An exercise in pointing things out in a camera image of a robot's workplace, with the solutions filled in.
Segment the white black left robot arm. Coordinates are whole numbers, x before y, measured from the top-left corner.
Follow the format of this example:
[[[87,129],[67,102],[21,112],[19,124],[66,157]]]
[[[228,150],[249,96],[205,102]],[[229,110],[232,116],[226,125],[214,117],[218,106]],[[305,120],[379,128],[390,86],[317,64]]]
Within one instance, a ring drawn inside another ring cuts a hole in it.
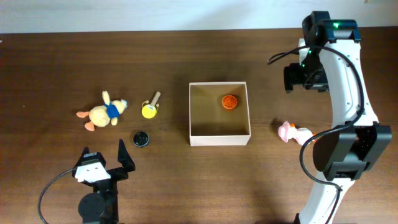
[[[78,205],[78,213],[83,223],[115,224],[119,222],[118,182],[127,180],[128,173],[136,169],[124,141],[119,140],[118,162],[121,167],[106,169],[106,161],[101,153],[91,153],[84,148],[72,176],[93,189]]]

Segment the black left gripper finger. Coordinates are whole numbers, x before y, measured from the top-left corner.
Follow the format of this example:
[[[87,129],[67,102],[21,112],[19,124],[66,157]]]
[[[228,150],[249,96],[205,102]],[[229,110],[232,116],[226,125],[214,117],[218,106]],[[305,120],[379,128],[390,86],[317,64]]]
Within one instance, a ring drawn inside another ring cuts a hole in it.
[[[99,162],[100,164],[103,163],[102,154],[100,152],[90,152],[89,148],[85,147],[82,151],[79,160],[76,163],[76,166],[77,167],[86,166],[97,162]]]
[[[118,162],[122,165],[126,172],[132,172],[136,170],[135,163],[130,157],[124,141],[122,139],[119,140],[118,146]]]

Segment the orange round perforated puck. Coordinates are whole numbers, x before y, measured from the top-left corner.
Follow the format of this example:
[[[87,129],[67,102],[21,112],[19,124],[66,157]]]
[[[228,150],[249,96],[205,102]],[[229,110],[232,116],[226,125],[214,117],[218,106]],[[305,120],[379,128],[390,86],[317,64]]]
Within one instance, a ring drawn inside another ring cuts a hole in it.
[[[221,100],[221,104],[224,109],[233,110],[238,105],[238,99],[234,95],[225,95]]]

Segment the black round perforated puck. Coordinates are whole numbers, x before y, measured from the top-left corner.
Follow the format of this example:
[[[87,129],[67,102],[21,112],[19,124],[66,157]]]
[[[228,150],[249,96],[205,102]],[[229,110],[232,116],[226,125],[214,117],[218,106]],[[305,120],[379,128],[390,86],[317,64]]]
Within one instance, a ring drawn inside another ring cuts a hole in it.
[[[139,131],[133,136],[132,142],[137,147],[146,147],[149,143],[149,135],[146,132]]]

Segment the pink duck toy with hat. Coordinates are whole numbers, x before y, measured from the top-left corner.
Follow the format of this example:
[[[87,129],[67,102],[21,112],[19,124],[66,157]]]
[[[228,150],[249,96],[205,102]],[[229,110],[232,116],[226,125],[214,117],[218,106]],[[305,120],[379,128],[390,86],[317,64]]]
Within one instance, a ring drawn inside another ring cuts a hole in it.
[[[299,145],[303,146],[307,140],[315,135],[315,133],[312,133],[307,128],[296,128],[294,123],[285,121],[278,128],[278,135],[283,142],[288,142],[290,139],[294,139]]]

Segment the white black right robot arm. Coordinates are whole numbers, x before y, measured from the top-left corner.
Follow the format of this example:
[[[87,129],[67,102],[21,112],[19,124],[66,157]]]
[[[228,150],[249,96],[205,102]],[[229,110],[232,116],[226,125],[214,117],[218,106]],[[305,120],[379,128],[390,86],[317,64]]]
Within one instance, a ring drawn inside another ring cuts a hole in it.
[[[286,92],[294,85],[328,91],[332,103],[331,129],[303,146],[313,145],[317,174],[310,197],[295,223],[331,223],[346,191],[370,170],[392,139],[390,126],[379,124],[366,93],[361,70],[361,36],[357,22],[331,19],[327,11],[313,11],[303,22],[304,37],[292,50],[297,63],[284,68]]]

